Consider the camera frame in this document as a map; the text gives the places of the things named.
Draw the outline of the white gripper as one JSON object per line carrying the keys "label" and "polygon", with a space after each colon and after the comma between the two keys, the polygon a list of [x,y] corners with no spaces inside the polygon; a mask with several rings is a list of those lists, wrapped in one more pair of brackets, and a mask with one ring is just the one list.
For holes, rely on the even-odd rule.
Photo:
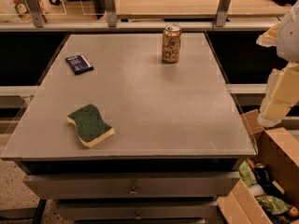
{"label": "white gripper", "polygon": [[299,0],[280,24],[275,24],[257,38],[256,44],[277,46],[278,57],[293,62],[282,70],[273,69],[267,80],[257,120],[264,127],[274,127],[299,102]]}

